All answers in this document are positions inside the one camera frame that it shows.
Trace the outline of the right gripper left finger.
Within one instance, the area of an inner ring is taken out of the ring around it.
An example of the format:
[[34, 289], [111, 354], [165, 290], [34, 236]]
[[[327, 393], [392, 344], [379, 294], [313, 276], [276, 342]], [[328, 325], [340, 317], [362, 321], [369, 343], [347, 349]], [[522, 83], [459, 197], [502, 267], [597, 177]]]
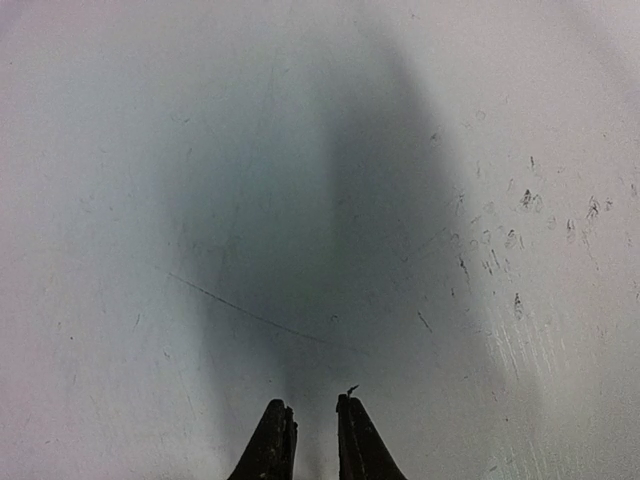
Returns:
[[292, 480], [298, 439], [294, 411], [271, 400], [229, 480]]

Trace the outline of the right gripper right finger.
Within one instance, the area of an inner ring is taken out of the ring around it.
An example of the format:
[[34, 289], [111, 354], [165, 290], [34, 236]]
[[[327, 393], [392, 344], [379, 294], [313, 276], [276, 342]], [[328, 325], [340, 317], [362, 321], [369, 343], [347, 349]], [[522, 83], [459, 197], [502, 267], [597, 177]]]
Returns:
[[379, 435], [361, 400], [357, 385], [338, 396], [340, 480], [406, 480]]

